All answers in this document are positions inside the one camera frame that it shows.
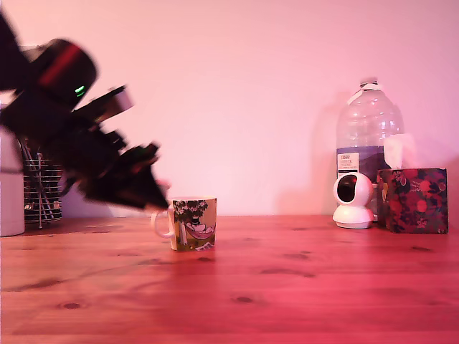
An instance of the illustrated mug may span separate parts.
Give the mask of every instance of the illustrated mug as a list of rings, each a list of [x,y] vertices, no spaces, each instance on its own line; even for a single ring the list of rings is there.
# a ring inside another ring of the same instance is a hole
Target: illustrated mug
[[[155,232],[171,240],[171,248],[176,251],[203,251],[215,245],[217,226],[217,198],[178,197],[170,200],[167,210],[169,232],[159,230],[157,211],[151,216]]]

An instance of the floral tissue box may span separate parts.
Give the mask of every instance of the floral tissue box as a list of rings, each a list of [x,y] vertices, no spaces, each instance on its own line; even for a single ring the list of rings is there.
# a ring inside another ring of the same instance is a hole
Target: floral tissue box
[[[448,233],[446,169],[384,169],[377,176],[378,225],[394,233]]]

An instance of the metal rack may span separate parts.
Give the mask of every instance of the metal rack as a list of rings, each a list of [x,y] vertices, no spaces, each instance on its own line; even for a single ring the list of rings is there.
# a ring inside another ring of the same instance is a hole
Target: metal rack
[[[24,217],[26,223],[50,223],[62,218],[60,180],[62,169],[32,153],[27,143],[19,141],[24,162]]]

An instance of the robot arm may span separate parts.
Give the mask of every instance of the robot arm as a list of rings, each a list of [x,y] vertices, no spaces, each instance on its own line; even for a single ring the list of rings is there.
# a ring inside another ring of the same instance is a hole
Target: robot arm
[[[137,209],[167,209],[151,172],[158,147],[126,147],[117,133],[100,124],[128,108],[124,87],[75,110],[97,79],[90,57],[77,45],[53,39],[28,60],[0,13],[0,92],[13,101],[0,113],[0,125],[27,141],[77,181],[85,198]]]

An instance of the white security camera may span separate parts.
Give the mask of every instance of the white security camera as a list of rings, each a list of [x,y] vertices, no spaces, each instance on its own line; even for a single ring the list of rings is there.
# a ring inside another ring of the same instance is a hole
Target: white security camera
[[[333,214],[337,226],[352,229],[369,228],[373,211],[366,205],[373,196],[372,182],[362,173],[346,173],[333,185],[333,194],[339,203]]]

